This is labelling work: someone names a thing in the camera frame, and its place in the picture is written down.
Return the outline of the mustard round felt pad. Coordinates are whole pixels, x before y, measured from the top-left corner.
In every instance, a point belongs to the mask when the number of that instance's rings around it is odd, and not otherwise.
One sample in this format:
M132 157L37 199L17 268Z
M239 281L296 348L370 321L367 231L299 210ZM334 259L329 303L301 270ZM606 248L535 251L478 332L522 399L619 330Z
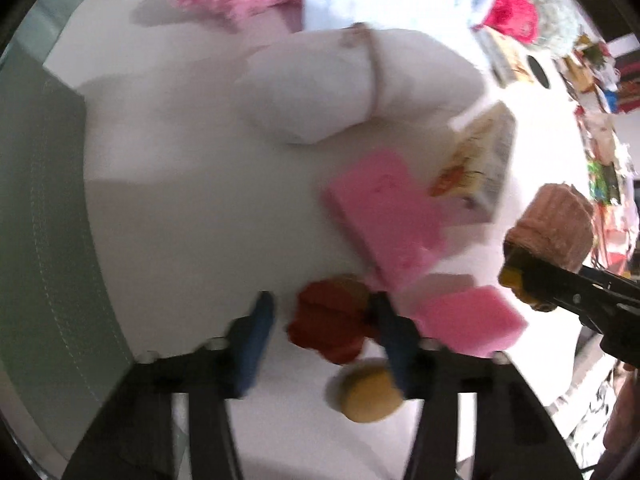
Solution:
M338 410L356 424L380 422L404 402L390 369L382 362L351 370L338 386Z

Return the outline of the pink sponge block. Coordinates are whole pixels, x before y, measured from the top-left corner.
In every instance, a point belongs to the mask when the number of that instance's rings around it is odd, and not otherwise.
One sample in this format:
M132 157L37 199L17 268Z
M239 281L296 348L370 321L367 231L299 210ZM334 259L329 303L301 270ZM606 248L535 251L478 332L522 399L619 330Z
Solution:
M344 169L322 200L384 290L413 285L445 253L442 211L394 151L374 151Z
M494 286L473 287L423 301L412 319L422 336L478 358L508 350L528 326L524 316Z

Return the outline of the red felt piece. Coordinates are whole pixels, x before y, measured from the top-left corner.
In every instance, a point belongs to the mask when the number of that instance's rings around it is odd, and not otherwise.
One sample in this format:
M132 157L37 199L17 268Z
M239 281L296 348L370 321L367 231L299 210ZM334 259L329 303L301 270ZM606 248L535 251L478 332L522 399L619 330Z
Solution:
M378 339L368 313L370 296L367 285L352 275L309 283L297 294L288 340L333 364L354 362L369 339Z

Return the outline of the white printed tissue pack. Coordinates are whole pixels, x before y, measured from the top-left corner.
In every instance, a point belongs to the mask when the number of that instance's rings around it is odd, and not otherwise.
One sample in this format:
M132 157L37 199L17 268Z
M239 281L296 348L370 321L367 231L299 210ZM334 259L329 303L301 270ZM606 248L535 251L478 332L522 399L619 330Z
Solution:
M469 122L428 194L452 226L489 223L506 182L516 119L499 101Z

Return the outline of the white cloth bundle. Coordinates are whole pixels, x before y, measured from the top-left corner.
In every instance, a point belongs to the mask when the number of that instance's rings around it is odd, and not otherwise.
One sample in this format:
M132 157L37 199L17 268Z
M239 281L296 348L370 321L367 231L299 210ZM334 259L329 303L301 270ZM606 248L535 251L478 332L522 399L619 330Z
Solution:
M316 144L374 118L450 119L485 88L478 68L423 32L356 23L298 32L256 51L234 97L260 133Z

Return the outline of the large grey open box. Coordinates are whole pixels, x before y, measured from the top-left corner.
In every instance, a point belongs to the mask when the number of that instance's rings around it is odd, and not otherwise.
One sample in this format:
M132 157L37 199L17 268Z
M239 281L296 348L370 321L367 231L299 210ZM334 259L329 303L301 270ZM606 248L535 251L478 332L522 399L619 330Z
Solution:
M85 101L19 46L1 63L1 363L70 456L132 354L86 204Z

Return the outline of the small printed card box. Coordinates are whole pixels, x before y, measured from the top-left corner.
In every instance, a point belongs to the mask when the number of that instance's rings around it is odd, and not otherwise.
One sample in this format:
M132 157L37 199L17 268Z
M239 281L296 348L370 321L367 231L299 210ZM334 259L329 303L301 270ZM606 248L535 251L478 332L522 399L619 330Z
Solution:
M477 29L474 35L501 88L516 82L535 82L526 57L522 55L520 44L516 40L490 27Z

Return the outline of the grey-green fluffy yarn ball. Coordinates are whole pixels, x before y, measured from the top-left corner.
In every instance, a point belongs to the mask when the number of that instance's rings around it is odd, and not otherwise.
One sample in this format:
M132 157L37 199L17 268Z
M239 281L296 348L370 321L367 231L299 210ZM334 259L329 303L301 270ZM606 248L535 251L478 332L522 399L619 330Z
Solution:
M572 0L529 0L538 16L538 32L533 46L548 50L557 58L572 52L584 31L584 19Z

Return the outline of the red fluffy yarn ball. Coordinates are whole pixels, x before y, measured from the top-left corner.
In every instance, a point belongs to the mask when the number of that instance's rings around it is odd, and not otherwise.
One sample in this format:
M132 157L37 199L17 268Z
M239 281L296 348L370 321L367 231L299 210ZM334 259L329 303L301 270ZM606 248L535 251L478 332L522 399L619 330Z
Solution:
M522 44L538 38L538 12L530 0L495 0L483 24Z

